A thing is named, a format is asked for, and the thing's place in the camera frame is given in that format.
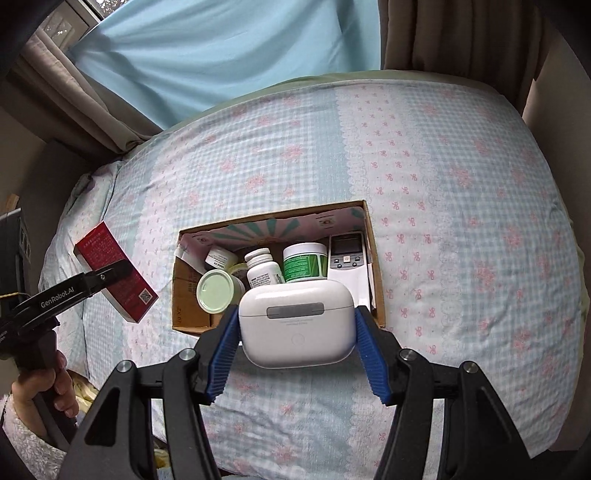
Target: screw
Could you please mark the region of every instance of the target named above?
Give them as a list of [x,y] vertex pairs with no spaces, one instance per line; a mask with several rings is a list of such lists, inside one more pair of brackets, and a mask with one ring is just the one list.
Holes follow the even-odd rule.
[[465,362],[464,370],[469,374],[475,374],[478,372],[478,365],[476,365],[474,362]]
[[192,358],[195,357],[195,355],[197,355],[195,353],[195,350],[193,350],[192,348],[186,348],[185,350],[181,350],[180,353],[178,354],[178,356],[180,357],[181,360],[191,360]]
[[122,360],[121,362],[119,362],[117,364],[117,371],[124,374],[125,372],[128,372],[129,370],[131,370],[132,366],[134,366],[134,365],[131,362],[131,360]]
[[415,360],[417,357],[417,353],[410,349],[410,348],[403,348],[402,350],[400,350],[400,358],[402,358],[402,360],[406,360],[407,362],[412,362],[413,360]]

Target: light blue curtain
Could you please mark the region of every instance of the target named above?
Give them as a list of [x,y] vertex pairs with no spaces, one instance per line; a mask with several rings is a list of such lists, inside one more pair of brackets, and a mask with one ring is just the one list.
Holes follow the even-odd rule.
[[378,70],[378,1],[131,0],[69,56],[168,128],[292,78]]

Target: light green lid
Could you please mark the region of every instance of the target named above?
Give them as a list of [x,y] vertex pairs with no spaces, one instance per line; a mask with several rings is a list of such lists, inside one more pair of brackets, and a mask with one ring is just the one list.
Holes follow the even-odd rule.
[[210,270],[197,285],[197,302],[207,313],[221,313],[236,294],[232,276],[223,270]]

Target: white pill bottle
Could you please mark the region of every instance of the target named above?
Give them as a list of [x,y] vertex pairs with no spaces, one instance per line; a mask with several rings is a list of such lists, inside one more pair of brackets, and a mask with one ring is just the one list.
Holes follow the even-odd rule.
[[279,264],[273,260],[268,248],[259,248],[244,255],[248,266],[248,283],[251,288],[261,285],[276,285],[285,283]]

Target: cardboard box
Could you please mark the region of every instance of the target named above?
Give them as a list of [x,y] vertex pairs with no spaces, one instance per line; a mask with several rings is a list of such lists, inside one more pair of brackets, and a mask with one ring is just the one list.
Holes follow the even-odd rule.
[[[97,270],[117,260],[128,260],[104,222],[74,246],[74,255],[86,271]],[[129,277],[103,289],[102,293],[125,320],[133,323],[138,323],[158,300],[156,292],[135,267]]]
[[[298,229],[310,233],[311,236],[300,235]],[[197,283],[202,276],[197,271],[202,265],[202,261],[198,259],[205,258],[211,245],[235,251],[241,258],[255,247],[268,247],[275,261],[282,267],[282,252],[288,245],[316,241],[326,243],[329,235],[359,229],[366,233],[372,314],[378,326],[383,327],[384,296],[374,231],[366,202],[358,200],[253,215],[182,230],[178,236],[173,270],[173,329],[199,335],[219,323],[221,315],[204,312],[196,298]]]

